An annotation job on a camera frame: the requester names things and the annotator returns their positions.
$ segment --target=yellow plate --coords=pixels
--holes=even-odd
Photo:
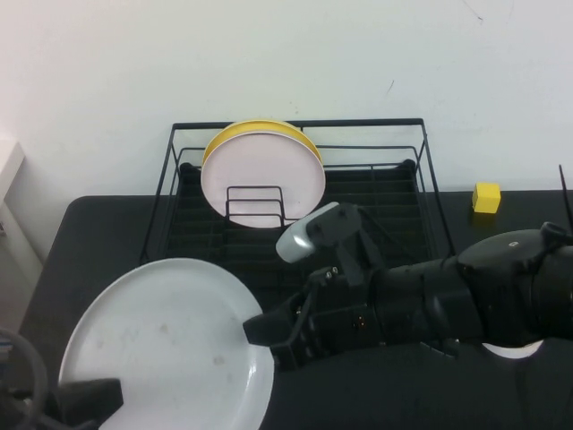
[[[234,123],[228,126],[227,128],[223,129],[219,134],[217,134],[207,148],[205,148],[205,152],[203,153],[203,163],[207,160],[207,157],[223,142],[228,141],[229,139],[238,136],[239,134],[245,133],[253,133],[253,132],[269,132],[269,133],[279,133],[284,134],[286,136],[290,136],[293,139],[298,140],[304,146],[306,146],[309,150],[311,150],[314,155],[318,157],[318,159],[322,163],[322,157],[319,153],[318,148],[312,143],[312,141],[298,128],[292,126],[289,123],[284,123],[282,121],[275,121],[271,119],[252,119],[250,121],[243,121],[241,123]]]

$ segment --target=dish rack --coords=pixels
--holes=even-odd
[[[288,123],[318,143],[326,175],[319,206],[328,202],[363,206],[369,213],[365,228],[389,267],[438,257],[428,202],[431,191],[453,250],[423,119]],[[234,273],[267,310],[299,290],[311,271],[336,260],[328,252],[297,264],[280,260],[275,244],[289,221],[281,197],[279,214],[250,214],[279,217],[278,228],[248,228],[229,220],[234,215],[228,211],[233,201],[229,191],[240,185],[227,189],[225,217],[210,207],[201,191],[202,155],[210,139],[231,124],[173,124],[141,263],[175,257],[213,262]],[[428,174],[431,184],[424,181]],[[280,187],[261,184],[261,188],[275,188],[282,195]]]

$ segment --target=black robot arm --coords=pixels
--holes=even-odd
[[[338,258],[284,304],[244,323],[249,342],[270,347],[279,369],[410,342],[523,347],[573,339],[573,240],[565,230],[546,223],[459,256],[387,269],[362,223],[360,208],[332,203],[278,241],[289,262],[325,248]]]

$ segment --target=wire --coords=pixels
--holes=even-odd
[[[18,333],[0,327],[0,336],[12,342],[30,363],[34,375],[32,403],[26,417],[13,430],[30,430],[38,423],[44,412],[48,393],[46,365],[38,351]]]
[[[561,176],[561,190],[563,191],[563,201],[565,202],[565,210],[567,211],[567,219],[569,221],[569,229],[573,232],[573,214],[571,214],[571,205],[567,196],[567,185],[565,184],[565,176],[563,175],[563,167],[559,164],[559,174]]]
[[[385,229],[376,219],[374,219],[374,217],[368,213],[368,211],[365,208],[362,208],[360,206],[358,206],[358,210],[360,211],[360,213],[362,213],[367,219],[368,221],[370,221],[392,244],[398,246],[400,248],[400,250],[406,254],[408,256],[408,258],[410,260],[412,260],[412,262],[420,262],[419,258],[414,257],[407,249],[405,246],[403,246],[402,244],[400,244],[400,242],[393,237],[387,229]]]

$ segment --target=black table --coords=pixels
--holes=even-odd
[[[508,192],[494,223],[472,219],[470,193],[443,193],[458,251],[494,234],[567,226],[560,192]],[[65,213],[21,327],[56,383],[67,341],[112,281],[139,265],[153,198],[84,197]],[[433,218],[437,219],[435,207]],[[439,248],[445,241],[436,226]],[[508,361],[461,347],[457,359],[422,345],[357,351],[276,374],[263,429],[571,428],[573,342],[547,340]],[[9,381],[29,383],[15,364]]]

